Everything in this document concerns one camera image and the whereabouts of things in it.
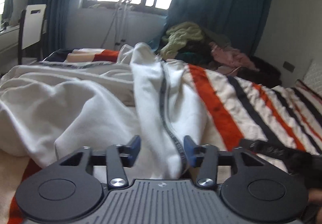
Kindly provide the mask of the pink garment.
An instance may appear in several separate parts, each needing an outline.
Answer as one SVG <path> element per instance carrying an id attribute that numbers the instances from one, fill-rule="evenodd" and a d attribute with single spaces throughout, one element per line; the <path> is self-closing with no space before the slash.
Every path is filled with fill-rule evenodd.
<path id="1" fill-rule="evenodd" d="M 231 46 L 220 47 L 215 42 L 210 42 L 209 46 L 214 61 L 219 64 L 217 72 L 223 75 L 237 76 L 238 72 L 242 72 L 244 69 L 253 72 L 259 71 L 250 58 L 239 49 Z"/>

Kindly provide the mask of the white garment steamer stand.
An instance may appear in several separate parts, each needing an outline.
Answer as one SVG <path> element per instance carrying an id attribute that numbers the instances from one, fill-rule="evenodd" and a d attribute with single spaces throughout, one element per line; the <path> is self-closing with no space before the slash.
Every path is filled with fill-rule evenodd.
<path id="1" fill-rule="evenodd" d="M 114 28 L 115 31 L 113 50 L 119 50 L 127 42 L 128 17 L 129 12 L 132 9 L 131 2 L 132 0 L 118 0 L 115 3 L 115 12 L 113 13 L 111 24 L 100 45 L 101 48 L 105 46 L 112 28 Z"/>

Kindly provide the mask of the white zip-up garment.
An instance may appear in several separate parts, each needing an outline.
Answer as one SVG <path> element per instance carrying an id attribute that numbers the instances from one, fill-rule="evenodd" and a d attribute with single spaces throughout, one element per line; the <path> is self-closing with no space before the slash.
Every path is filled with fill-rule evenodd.
<path id="1" fill-rule="evenodd" d="M 207 120 L 187 67 L 144 43 L 124 46 L 113 64 L 16 66 L 1 79 L 1 149 L 41 167 L 139 135 L 128 178 L 175 179 L 188 166 L 184 137 L 200 142 Z"/>

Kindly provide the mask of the wall power socket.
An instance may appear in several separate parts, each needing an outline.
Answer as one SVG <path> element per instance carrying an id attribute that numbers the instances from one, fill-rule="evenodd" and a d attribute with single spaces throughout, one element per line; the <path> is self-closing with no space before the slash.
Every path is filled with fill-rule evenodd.
<path id="1" fill-rule="evenodd" d="M 293 73 L 295 70 L 295 66 L 287 61 L 284 61 L 283 68 L 291 73 Z"/>

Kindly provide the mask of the black fuzzy garment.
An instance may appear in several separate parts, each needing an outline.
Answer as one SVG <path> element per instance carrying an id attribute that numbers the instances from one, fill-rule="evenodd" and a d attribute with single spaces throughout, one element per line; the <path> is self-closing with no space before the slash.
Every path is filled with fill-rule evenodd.
<path id="1" fill-rule="evenodd" d="M 268 88 L 282 85 L 281 72 L 276 67 L 255 56 L 251 56 L 250 60 L 257 70 L 240 68 L 237 72 L 238 77 Z"/>

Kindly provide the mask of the white dresser desk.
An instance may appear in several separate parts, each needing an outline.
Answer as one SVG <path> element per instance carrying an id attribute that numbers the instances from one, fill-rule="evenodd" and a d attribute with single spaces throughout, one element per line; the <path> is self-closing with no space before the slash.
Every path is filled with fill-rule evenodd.
<path id="1" fill-rule="evenodd" d="M 1 32 L 1 75 L 18 64 L 19 26 L 9 26 Z"/>

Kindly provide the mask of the striped bed blanket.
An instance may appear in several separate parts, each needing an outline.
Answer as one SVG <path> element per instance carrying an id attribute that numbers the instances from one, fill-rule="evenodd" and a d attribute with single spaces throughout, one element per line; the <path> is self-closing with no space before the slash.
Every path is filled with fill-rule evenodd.
<path id="1" fill-rule="evenodd" d="M 39 64 L 113 64 L 120 51 L 58 50 Z M 321 154 L 321 97 L 304 83 L 298 81 L 292 88 L 268 88 L 237 76 L 182 63 L 208 115 L 199 144 L 231 150 L 241 139 L 250 139 Z M 14 156 L 1 149 L 1 223 L 21 223 L 15 191 L 24 179 L 42 168 L 30 156 Z"/>

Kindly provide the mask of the light green knit garment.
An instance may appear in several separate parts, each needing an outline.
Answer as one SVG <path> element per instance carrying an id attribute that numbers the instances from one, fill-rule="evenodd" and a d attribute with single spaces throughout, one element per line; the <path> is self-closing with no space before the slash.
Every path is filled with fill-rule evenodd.
<path id="1" fill-rule="evenodd" d="M 162 59 L 174 59 L 178 51 L 186 46 L 189 41 L 204 39 L 202 29 L 193 22 L 183 22 L 169 28 L 162 37 L 164 47 L 160 50 Z"/>

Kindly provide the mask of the white black chair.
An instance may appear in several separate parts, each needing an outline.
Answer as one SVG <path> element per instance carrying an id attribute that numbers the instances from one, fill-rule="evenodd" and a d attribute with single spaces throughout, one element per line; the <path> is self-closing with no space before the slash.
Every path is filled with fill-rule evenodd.
<path id="1" fill-rule="evenodd" d="M 23 51 L 34 48 L 36 60 L 41 60 L 41 44 L 43 36 L 46 4 L 28 5 L 22 12 L 18 39 L 18 65 L 23 63 Z"/>

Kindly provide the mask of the dark green garment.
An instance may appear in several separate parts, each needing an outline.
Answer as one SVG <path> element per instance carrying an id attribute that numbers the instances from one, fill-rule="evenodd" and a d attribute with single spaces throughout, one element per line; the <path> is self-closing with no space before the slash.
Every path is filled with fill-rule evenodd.
<path id="1" fill-rule="evenodd" d="M 189 41 L 186 46 L 181 48 L 175 59 L 185 63 L 201 66 L 213 61 L 211 47 L 202 42 Z"/>

